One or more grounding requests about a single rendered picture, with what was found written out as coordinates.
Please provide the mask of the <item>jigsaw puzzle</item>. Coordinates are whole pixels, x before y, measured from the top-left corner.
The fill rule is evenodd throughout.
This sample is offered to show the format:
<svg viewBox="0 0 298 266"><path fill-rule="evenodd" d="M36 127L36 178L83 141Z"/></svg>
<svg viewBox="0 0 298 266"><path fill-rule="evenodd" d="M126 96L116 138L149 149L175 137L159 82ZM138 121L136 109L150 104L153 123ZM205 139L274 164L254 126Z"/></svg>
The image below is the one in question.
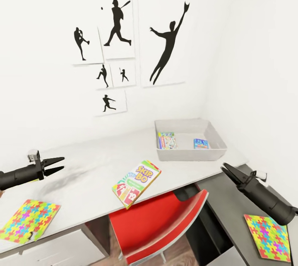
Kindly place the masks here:
<svg viewBox="0 0 298 266"><path fill-rule="evenodd" d="M269 217L244 215L262 258L291 262L287 228Z"/></svg>
<svg viewBox="0 0 298 266"><path fill-rule="evenodd" d="M0 239L25 244L29 242L31 232L37 232L34 236L34 241L37 241L60 207L57 204L26 200L0 230Z"/></svg>

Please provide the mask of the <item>board game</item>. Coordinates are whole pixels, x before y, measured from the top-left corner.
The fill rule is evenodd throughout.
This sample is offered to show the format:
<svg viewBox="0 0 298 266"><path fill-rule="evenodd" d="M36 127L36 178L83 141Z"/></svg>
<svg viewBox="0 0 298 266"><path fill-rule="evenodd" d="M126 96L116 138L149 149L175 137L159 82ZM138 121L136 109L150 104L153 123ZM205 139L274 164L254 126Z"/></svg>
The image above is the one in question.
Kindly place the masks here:
<svg viewBox="0 0 298 266"><path fill-rule="evenodd" d="M209 149L208 141L194 138L194 149Z"/></svg>
<svg viewBox="0 0 298 266"><path fill-rule="evenodd" d="M161 170L157 166L149 160L143 160L113 186L112 191L129 209L160 174Z"/></svg>
<svg viewBox="0 0 298 266"><path fill-rule="evenodd" d="M158 133L160 149L178 149L174 133Z"/></svg>

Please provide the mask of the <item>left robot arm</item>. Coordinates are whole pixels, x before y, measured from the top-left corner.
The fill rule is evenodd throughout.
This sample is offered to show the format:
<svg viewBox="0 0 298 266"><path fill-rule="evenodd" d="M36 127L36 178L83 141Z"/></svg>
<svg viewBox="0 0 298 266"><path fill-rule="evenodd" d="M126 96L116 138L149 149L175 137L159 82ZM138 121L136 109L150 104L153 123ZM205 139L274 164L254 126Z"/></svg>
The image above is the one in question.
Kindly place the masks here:
<svg viewBox="0 0 298 266"><path fill-rule="evenodd" d="M27 153L27 167L18 168L14 171L3 172L0 171L0 190L12 188L14 186L20 186L30 181L44 180L45 177L62 170L64 167L57 167L44 170L52 164L65 159L65 157L43 159L41 162L39 150L31 149Z"/></svg>

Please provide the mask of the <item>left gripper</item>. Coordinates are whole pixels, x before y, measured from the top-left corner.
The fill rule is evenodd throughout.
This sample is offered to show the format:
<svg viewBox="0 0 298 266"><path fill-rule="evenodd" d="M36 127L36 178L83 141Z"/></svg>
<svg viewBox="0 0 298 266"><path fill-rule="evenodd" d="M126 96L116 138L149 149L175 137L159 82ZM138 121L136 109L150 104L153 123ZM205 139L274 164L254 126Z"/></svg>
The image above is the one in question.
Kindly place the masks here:
<svg viewBox="0 0 298 266"><path fill-rule="evenodd" d="M48 177L49 175L62 170L64 167L51 168L47 170L44 170L44 168L64 159L65 157L49 158L43 159L42 162L41 159L39 159L35 161L34 165L14 170L16 186L26 184L30 181L37 181L37 179L42 181L44 180L44 175L45 177Z"/></svg>

